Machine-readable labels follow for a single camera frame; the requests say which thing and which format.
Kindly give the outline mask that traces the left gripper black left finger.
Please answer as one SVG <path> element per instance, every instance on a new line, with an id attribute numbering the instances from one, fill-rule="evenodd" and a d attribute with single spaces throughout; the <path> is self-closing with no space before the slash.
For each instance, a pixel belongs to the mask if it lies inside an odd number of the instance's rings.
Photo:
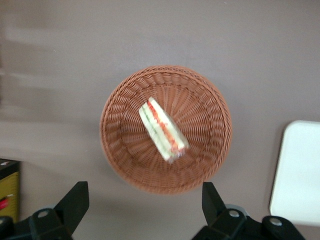
<path id="1" fill-rule="evenodd" d="M 40 209 L 29 217 L 32 239 L 71 240 L 89 205 L 88 183 L 79 181 L 55 207 Z"/>

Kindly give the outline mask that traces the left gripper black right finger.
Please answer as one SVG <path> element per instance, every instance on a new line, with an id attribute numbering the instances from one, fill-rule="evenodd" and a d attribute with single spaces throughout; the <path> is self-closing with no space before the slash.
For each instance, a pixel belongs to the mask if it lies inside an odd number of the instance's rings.
<path id="1" fill-rule="evenodd" d="M 202 211 L 205 225 L 193 240 L 249 240 L 247 215 L 235 207 L 226 207 L 214 184 L 202 184 Z"/>

